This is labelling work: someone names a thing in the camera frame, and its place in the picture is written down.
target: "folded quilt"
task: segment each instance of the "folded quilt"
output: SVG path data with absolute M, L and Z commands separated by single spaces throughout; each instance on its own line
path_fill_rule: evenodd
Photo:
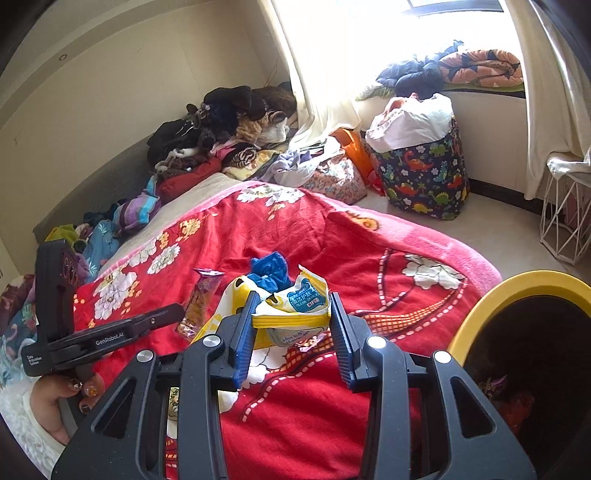
M 511 87 L 523 84 L 520 60 L 505 50 L 454 52 L 439 60 L 443 81 L 480 87 Z

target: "wet wipes package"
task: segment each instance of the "wet wipes package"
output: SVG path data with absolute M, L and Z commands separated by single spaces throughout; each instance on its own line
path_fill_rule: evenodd
M 252 316 L 252 325 L 258 329 L 255 349 L 291 346 L 321 335 L 328 329 L 330 320 L 329 288 L 324 278 L 301 265 L 299 268 L 295 285 L 274 294 L 256 286 L 248 277 L 235 279 L 195 338 L 215 333 L 225 316 L 235 314 L 244 306 L 250 291 L 256 291 L 262 299 Z

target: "floral bag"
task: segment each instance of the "floral bag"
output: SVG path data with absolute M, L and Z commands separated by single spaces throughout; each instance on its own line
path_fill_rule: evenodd
M 458 216 L 469 184 L 457 122 L 441 140 L 385 153 L 371 146 L 372 162 L 390 203 L 443 220 Z
M 322 161 L 301 188 L 352 205 L 367 194 L 359 170 L 346 154 Z

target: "white floor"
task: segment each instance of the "white floor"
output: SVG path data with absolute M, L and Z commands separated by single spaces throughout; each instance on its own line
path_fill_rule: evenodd
M 452 221 L 404 212 L 374 192 L 357 203 L 428 226 L 460 240 L 491 262 L 504 278 L 530 270 L 557 270 L 591 284 L 591 251 L 574 267 L 556 260 L 540 243 L 540 217 L 526 210 L 470 194 L 461 214 Z

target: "dinosaur print basket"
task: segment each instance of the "dinosaur print basket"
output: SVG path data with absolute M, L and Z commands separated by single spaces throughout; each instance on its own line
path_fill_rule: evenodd
M 441 140 L 377 153 L 371 160 L 390 203 L 443 220 L 458 216 L 469 191 L 457 122 Z

